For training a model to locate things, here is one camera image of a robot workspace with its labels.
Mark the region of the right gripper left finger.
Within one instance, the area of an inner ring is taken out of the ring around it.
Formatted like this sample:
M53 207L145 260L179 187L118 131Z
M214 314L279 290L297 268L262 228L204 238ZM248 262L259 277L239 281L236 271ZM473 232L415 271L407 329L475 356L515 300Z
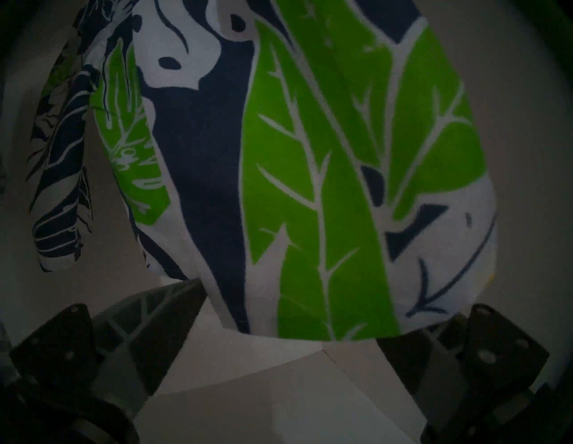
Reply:
M206 299L199 279L147 290L92 317L69 305L9 352L21 376L88 391L137 416L178 356Z

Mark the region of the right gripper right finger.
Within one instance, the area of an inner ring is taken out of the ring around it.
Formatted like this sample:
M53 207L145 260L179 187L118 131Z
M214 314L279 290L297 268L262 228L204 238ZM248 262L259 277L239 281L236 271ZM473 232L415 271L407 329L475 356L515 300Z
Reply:
M422 437L495 437L495 411L525 395L549 358L486 304L376 343L426 419Z

